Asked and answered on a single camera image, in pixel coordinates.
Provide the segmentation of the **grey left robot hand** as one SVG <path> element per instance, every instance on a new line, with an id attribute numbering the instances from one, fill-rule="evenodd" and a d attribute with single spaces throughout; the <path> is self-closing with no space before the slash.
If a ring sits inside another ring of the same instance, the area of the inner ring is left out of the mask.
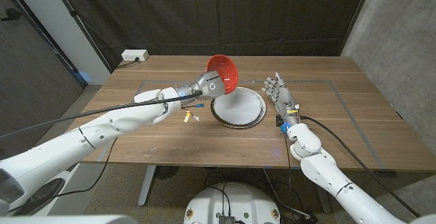
<path id="1" fill-rule="evenodd" d="M 175 88 L 179 96 L 199 94 L 198 99 L 214 99 L 225 94 L 225 85 L 217 71 L 207 71 L 191 84 Z"/>

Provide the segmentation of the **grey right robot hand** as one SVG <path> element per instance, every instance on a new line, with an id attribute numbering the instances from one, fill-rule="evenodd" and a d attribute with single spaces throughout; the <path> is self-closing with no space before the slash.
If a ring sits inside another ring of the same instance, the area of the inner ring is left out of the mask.
<path id="1" fill-rule="evenodd" d="M 277 113 L 284 122 L 290 126 L 298 123 L 297 116 L 290 113 L 295 110 L 296 103 L 279 72 L 275 72 L 274 78 L 266 79 L 262 91 L 272 100 Z"/>

